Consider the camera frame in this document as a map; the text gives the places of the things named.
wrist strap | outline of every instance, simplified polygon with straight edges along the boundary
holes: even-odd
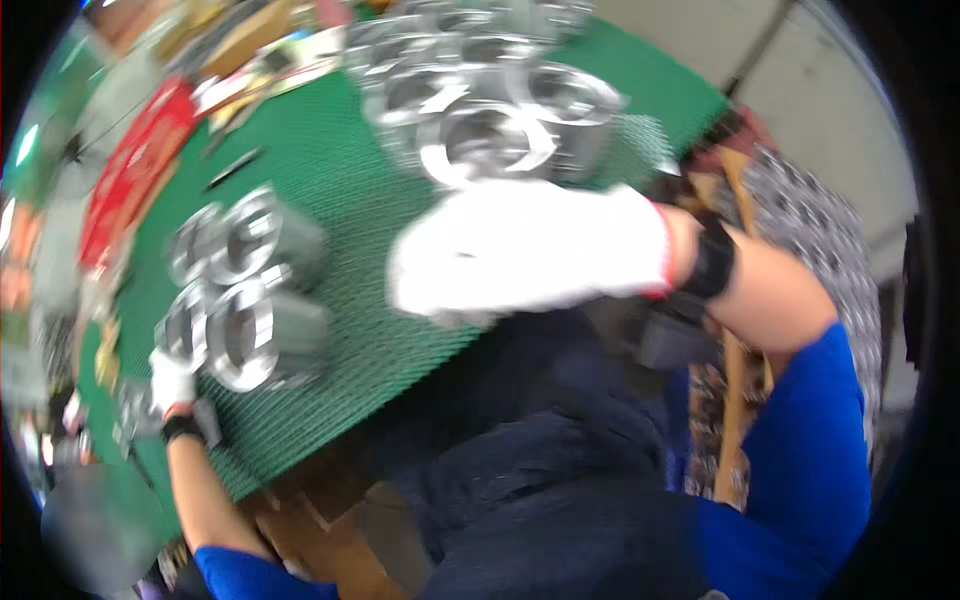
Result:
[[[176,438],[182,435],[191,435],[197,437],[204,445],[206,445],[206,438],[204,437],[204,432],[200,430],[200,426],[193,419],[193,417],[185,417],[183,415],[174,415],[166,422],[163,423],[163,441],[169,444]]]
[[[686,283],[677,291],[706,303],[727,289],[736,258],[736,244],[715,212],[694,215],[704,226],[697,235],[697,258]]]

green mesh tray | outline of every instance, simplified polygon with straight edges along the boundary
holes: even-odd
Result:
[[[687,68],[639,38],[593,19],[588,34],[571,40],[552,60],[567,62],[613,84],[631,98],[628,112],[658,118],[681,151],[725,105],[722,95]],[[238,395],[203,377],[229,450],[214,464],[234,497],[246,495],[315,452],[437,368],[473,340],[473,329],[447,331],[395,314],[384,301],[384,265],[397,233],[434,202],[430,184],[398,172],[361,117],[357,89],[341,73],[271,99],[214,156],[200,160],[208,134],[197,131],[180,154],[180,168],[137,234],[131,278],[117,299],[122,320],[121,374],[146,381],[154,326],[177,288],[161,257],[168,236],[202,205],[232,204],[270,181],[281,199],[316,219],[329,234],[326,278],[313,298],[334,315],[332,367],[315,385]],[[246,151],[263,157],[213,192],[204,185]],[[642,185],[651,165],[617,140],[593,186],[619,180]],[[91,406],[95,449],[120,460],[110,436],[112,400],[92,378],[98,332],[87,332],[81,393]],[[172,514],[159,444],[141,444],[145,467]]]

patterned fabric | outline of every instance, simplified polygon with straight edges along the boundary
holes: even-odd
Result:
[[[880,319],[860,217],[845,199],[826,189],[812,174],[760,144],[754,146],[754,160],[747,166],[743,180],[755,199],[758,233],[802,260],[836,304],[863,390],[864,440],[872,448],[880,401]],[[726,221],[742,227],[733,192],[725,182],[717,188],[714,208]],[[760,383],[762,374],[756,377],[757,357],[752,359],[744,394],[755,414],[765,398]],[[692,447],[684,489],[711,497],[723,435],[723,356],[718,356],[713,364],[692,370],[690,385]],[[746,461],[740,461],[734,477],[741,491],[736,504],[742,510],[749,481]]]

blue sleeve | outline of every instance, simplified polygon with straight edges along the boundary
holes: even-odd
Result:
[[[194,553],[206,586],[217,600],[336,600],[333,584],[311,584],[282,566],[246,552],[202,546]]]
[[[842,325],[793,357],[743,449],[746,516],[834,572],[870,512],[863,395]]]

